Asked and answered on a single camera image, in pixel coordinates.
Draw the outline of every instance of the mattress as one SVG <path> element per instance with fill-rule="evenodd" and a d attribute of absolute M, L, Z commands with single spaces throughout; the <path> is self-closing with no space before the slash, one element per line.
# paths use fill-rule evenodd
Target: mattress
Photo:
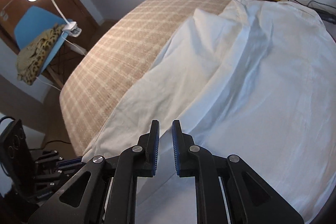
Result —
<path fill-rule="evenodd" d="M 178 26 L 196 8 L 220 14 L 231 0 L 146 0 L 90 50 L 60 94 L 77 155 L 100 132 L 126 91 L 150 68 Z"/>

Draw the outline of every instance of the silver screw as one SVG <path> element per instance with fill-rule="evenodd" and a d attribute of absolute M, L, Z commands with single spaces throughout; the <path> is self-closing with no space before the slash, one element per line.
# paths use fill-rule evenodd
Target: silver screw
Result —
<path fill-rule="evenodd" d="M 140 145 L 136 145 L 132 148 L 133 152 L 141 152 L 142 151 L 142 147 Z"/>
<path fill-rule="evenodd" d="M 230 160 L 231 162 L 238 162 L 238 161 L 240 160 L 240 158 L 239 158 L 237 155 L 231 155 L 231 156 L 229 157 L 229 160 Z"/>
<path fill-rule="evenodd" d="M 192 145 L 191 147 L 189 147 L 191 152 L 198 152 L 200 150 L 199 146 L 197 145 Z"/>
<path fill-rule="evenodd" d="M 103 161 L 103 157 L 102 156 L 94 156 L 92 161 L 96 164 L 99 164 Z"/>

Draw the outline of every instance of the white fabric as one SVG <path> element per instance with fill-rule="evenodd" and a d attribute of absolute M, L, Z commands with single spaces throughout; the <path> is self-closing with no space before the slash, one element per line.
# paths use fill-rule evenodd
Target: white fabric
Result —
<path fill-rule="evenodd" d="M 139 179 L 137 223 L 196 223 L 193 178 L 175 174 L 171 124 L 214 155 L 237 154 L 308 223 L 335 187 L 336 45 L 294 3 L 196 10 L 86 150 L 111 157 L 160 122 L 157 175 Z"/>

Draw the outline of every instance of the brown door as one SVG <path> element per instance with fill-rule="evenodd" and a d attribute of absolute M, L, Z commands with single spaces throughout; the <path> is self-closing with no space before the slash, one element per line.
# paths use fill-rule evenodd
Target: brown door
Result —
<path fill-rule="evenodd" d="M 88 46 L 90 38 L 97 30 L 98 24 L 94 21 L 92 16 L 79 0 L 55 1 L 64 16 L 76 21 L 78 23 L 78 27 L 82 29 L 82 33 L 79 37 L 70 37 L 69 40 L 89 50 Z M 0 0 L 0 24 L 14 40 L 15 26 L 32 5 L 41 7 L 55 15 L 60 16 L 51 0 L 37 0 L 35 2 L 29 2 L 28 0 Z"/>

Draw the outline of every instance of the leopard print fabric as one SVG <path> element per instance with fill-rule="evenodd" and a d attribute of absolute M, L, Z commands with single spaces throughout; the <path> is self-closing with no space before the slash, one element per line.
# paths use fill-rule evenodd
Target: leopard print fabric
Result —
<path fill-rule="evenodd" d="M 16 60 L 17 79 L 32 85 L 65 25 L 55 24 L 22 49 Z"/>

